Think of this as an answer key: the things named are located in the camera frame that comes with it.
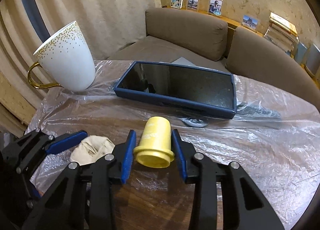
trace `white mug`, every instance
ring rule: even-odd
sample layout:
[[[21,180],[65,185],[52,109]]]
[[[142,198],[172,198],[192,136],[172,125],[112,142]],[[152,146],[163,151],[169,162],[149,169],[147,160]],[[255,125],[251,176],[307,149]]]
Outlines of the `white mug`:
[[[33,55],[38,61],[30,67],[28,81],[34,88],[62,86],[70,91],[82,91],[95,78],[92,55],[76,21],[52,35]],[[31,78],[31,70],[36,66],[44,68],[57,83],[36,83]]]

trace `couch backrest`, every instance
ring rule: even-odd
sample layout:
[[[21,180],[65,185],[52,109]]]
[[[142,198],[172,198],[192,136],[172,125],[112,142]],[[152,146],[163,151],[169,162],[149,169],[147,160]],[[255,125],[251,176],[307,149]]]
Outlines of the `couch backrest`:
[[[307,72],[283,50],[246,28],[236,28],[226,68],[292,93],[320,111],[320,91]]]
[[[147,34],[218,61],[226,49],[228,24],[189,10],[152,8],[146,11]]]

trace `photo frame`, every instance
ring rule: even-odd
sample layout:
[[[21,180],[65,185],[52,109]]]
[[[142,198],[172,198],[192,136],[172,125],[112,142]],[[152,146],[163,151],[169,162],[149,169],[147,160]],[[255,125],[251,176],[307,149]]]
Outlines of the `photo frame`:
[[[199,0],[187,0],[186,9],[198,11],[199,10]]]
[[[181,9],[183,0],[171,0],[170,7]]]
[[[259,19],[256,19],[256,18],[254,18],[252,16],[249,16],[249,15],[245,14],[243,16],[241,25],[246,27],[246,28],[251,29],[254,32],[257,32],[256,28],[257,28],[258,23],[259,23]]]
[[[221,16],[221,7],[223,0],[210,0],[208,14],[213,16]]]

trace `brown couch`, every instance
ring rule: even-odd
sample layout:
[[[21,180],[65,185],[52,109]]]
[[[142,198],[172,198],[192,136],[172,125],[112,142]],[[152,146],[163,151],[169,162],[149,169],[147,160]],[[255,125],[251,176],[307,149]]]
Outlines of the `brown couch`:
[[[170,63],[184,57],[197,66],[271,84],[320,110],[320,90],[308,74],[280,48],[246,28],[236,28],[230,51],[228,24],[213,16],[153,8],[146,12],[146,28],[146,38],[108,59]]]

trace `mug rim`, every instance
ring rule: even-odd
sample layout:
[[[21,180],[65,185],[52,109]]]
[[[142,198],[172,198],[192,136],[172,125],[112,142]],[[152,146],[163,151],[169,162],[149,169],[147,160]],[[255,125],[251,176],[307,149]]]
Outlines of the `mug rim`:
[[[38,51],[44,47],[46,44],[48,44],[52,39],[56,38],[56,36],[58,36],[62,31],[64,31],[68,26],[72,25],[73,23],[75,23],[75,21],[72,21],[71,23],[65,25],[63,28],[59,29],[57,32],[55,32],[52,36],[50,36],[45,42],[42,43],[41,46],[38,47],[38,49],[33,53],[33,55],[36,55],[38,53]]]

